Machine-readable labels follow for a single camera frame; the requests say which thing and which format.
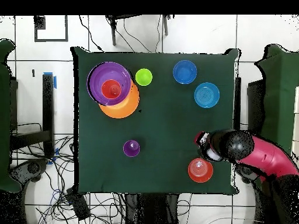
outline plate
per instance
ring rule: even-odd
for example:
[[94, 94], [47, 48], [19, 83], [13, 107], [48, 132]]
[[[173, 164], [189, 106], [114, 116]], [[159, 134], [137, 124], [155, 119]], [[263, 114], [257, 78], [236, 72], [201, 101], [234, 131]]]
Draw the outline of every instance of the plate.
[[211, 108], [215, 106], [220, 98], [220, 92], [215, 84], [204, 82], [195, 89], [195, 102], [203, 108]]
[[137, 86], [131, 81], [131, 90], [128, 96], [119, 104], [114, 106], [103, 106], [100, 109], [111, 118], [126, 118], [131, 115], [139, 104], [139, 91]]

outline grout line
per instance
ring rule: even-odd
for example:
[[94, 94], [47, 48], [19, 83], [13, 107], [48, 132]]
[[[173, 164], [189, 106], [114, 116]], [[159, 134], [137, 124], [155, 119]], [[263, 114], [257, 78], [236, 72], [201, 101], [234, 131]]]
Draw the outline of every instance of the grout line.
[[14, 60], [8, 60], [8, 62], [73, 62], [73, 60], [26, 60], [26, 59], [20, 59], [17, 60], [16, 58]]
[[[91, 213], [91, 193], [89, 193], [89, 213]], [[91, 215], [89, 215], [89, 224], [91, 224]]]
[[237, 48], [237, 41], [238, 41], [238, 15], [236, 15], [236, 48]]
[[74, 133], [54, 133], [54, 135], [73, 135]]
[[[16, 16], [14, 16], [15, 21], [15, 46], [16, 46]], [[19, 157], [18, 153], [16, 154], [16, 165], [19, 165]]]
[[231, 196], [231, 224], [232, 224], [232, 218], [234, 217], [234, 196]]
[[[38, 60], [38, 59], [8, 59], [7, 60], [8, 62], [73, 62], [74, 60], [54, 60], [54, 59], [49, 59], [49, 60], [46, 60], [46, 59], [41, 59], [41, 60]], [[254, 64], [256, 61], [239, 61], [239, 63], [249, 63], [249, 64]]]
[[[27, 206], [51, 206], [50, 204], [25, 204], [25, 205], [27, 205]], [[90, 207], [94, 207], [94, 206], [101, 207], [101, 206], [110, 206], [110, 204], [89, 204], [89, 206]], [[189, 206], [188, 205], [178, 205], [178, 207], [189, 207]], [[231, 205], [191, 205], [191, 207], [232, 207], [232, 206]], [[253, 206], [253, 205], [234, 205], [233, 207], [255, 208], [255, 206]]]
[[[87, 21], [88, 21], [88, 30], [89, 30], [89, 15], [87, 16]], [[88, 51], [89, 51], [89, 32], [87, 31], [88, 33]]]
[[249, 64], [254, 64], [255, 61], [239, 61], [240, 63], [249, 63]]

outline black chair leg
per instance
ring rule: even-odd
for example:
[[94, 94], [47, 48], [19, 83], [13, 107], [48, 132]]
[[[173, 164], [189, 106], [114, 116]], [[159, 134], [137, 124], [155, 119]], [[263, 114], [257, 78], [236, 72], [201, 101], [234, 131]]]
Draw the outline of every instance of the black chair leg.
[[112, 33], [112, 44], [116, 45], [116, 39], [115, 39], [115, 30], [116, 30], [116, 21], [114, 19], [110, 20], [111, 25], [111, 33]]
[[167, 27], [167, 17], [166, 15], [163, 15], [163, 24], [164, 24], [164, 29], [165, 29], [165, 35], [168, 35], [168, 27]]

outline white tile floor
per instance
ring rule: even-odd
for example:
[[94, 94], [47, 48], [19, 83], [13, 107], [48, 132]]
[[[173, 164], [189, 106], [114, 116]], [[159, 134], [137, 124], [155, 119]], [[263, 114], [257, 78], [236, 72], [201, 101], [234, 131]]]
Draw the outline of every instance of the white tile floor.
[[[81, 16], [82, 22], [92, 33], [92, 40], [104, 51], [131, 51], [131, 48], [116, 34], [117, 45], [112, 46], [111, 29], [104, 16]], [[290, 15], [176, 15], [168, 21], [169, 35], [163, 35], [161, 41], [162, 18], [159, 15], [142, 15], [126, 19], [126, 30], [138, 38], [150, 51], [164, 53], [208, 53], [220, 54], [229, 48], [239, 48], [242, 55], [239, 63], [239, 76], [242, 78], [241, 122], [248, 123], [246, 88], [249, 82], [262, 78], [261, 72], [253, 62], [263, 57], [268, 44], [277, 43], [290, 51], [299, 50], [299, 20]], [[124, 30], [124, 20], [117, 21], [117, 30], [136, 52], [147, 50]], [[64, 39], [64, 16], [46, 16], [46, 29], [38, 30], [39, 39]], [[32, 16], [0, 16], [0, 39], [10, 39], [16, 44], [16, 50], [8, 57], [8, 66], [12, 75], [19, 81], [18, 89], [18, 123], [42, 123], [41, 75], [52, 72], [57, 77], [55, 98], [55, 138], [73, 135], [74, 120], [74, 80], [72, 46], [80, 46], [90, 51], [98, 51], [91, 37], [83, 26], [79, 16], [68, 16], [68, 42], [34, 42], [34, 23]], [[19, 132], [38, 130], [38, 126], [20, 127]], [[68, 147], [61, 152], [71, 154]], [[21, 160], [14, 160], [13, 165]], [[67, 165], [69, 171], [63, 174], [66, 187], [74, 182], [72, 163]], [[52, 185], [57, 188], [57, 171], [53, 165], [47, 166]], [[236, 175], [235, 185], [240, 190], [238, 195], [193, 195], [188, 214], [179, 217], [180, 224], [251, 224], [255, 211], [252, 187], [244, 184]], [[26, 193], [26, 214], [29, 224], [37, 224], [40, 213], [50, 203], [53, 191], [49, 178], [43, 174], [37, 183], [30, 183]], [[95, 215], [109, 214], [111, 194], [94, 193], [86, 195], [88, 204]], [[182, 194], [180, 200], [189, 200], [190, 194]], [[99, 201], [107, 200], [107, 206], [98, 206]], [[181, 201], [178, 213], [186, 212], [186, 202]], [[74, 215], [67, 211], [68, 218]], [[111, 215], [116, 215], [111, 207]], [[120, 223], [120, 215], [112, 218], [113, 224]], [[49, 224], [66, 224], [65, 221], [48, 220]], [[78, 223], [77, 219], [69, 224]], [[90, 218], [86, 224], [104, 224], [101, 220]]]

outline purple cup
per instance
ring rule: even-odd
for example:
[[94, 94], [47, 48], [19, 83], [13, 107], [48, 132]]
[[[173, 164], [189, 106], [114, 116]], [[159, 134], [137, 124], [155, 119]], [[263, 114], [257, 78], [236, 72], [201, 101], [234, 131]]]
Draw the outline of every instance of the purple cup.
[[[102, 94], [101, 88], [105, 81], [116, 80], [121, 86], [121, 93], [115, 99], [108, 99]], [[95, 66], [87, 79], [87, 90], [91, 98], [99, 104], [113, 106], [122, 102], [131, 87], [131, 76], [125, 67], [115, 62], [104, 62]]]
[[135, 157], [139, 154], [140, 146], [135, 140], [129, 140], [124, 144], [124, 154], [128, 157]]

